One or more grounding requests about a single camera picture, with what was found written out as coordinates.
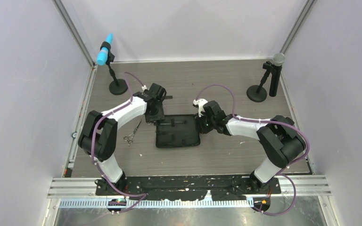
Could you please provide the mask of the black zip tool case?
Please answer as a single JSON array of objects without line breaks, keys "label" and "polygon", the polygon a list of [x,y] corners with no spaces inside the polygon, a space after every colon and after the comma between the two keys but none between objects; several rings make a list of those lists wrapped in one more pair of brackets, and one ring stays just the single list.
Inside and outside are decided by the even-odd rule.
[{"label": "black zip tool case", "polygon": [[[156,147],[178,148],[200,145],[200,129],[194,114],[166,115],[165,119],[156,123]],[[161,122],[186,121],[187,124],[157,126]]]}]

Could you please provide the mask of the black hair clip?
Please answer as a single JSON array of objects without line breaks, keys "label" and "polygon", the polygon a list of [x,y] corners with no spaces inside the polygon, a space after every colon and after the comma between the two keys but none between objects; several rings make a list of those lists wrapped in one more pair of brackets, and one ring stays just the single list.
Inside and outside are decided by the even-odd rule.
[{"label": "black hair clip", "polygon": [[175,125],[187,124],[186,121],[175,121],[175,122],[161,122],[157,124],[157,126],[171,126],[175,127]]}]

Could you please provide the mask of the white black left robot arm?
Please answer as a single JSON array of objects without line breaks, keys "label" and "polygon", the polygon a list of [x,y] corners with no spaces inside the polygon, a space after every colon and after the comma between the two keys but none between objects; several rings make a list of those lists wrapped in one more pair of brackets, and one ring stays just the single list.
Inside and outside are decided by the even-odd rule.
[{"label": "white black left robot arm", "polygon": [[117,132],[134,118],[145,115],[157,121],[164,114],[164,87],[152,83],[149,89],[136,92],[126,102],[103,112],[90,111],[78,137],[78,146],[97,163],[109,181],[107,188],[115,195],[125,191],[124,171],[115,159]]}]

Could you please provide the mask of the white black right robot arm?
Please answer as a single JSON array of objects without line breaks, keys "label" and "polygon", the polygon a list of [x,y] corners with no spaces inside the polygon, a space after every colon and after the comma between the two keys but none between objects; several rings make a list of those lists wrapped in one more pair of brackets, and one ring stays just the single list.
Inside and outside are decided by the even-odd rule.
[{"label": "white black right robot arm", "polygon": [[216,101],[202,98],[194,100],[193,106],[198,109],[196,119],[202,134],[216,130],[227,136],[253,138],[262,145],[266,158],[250,174],[248,180],[256,193],[263,193],[269,187],[269,181],[307,147],[290,118],[277,115],[272,119],[255,120],[226,115]]}]

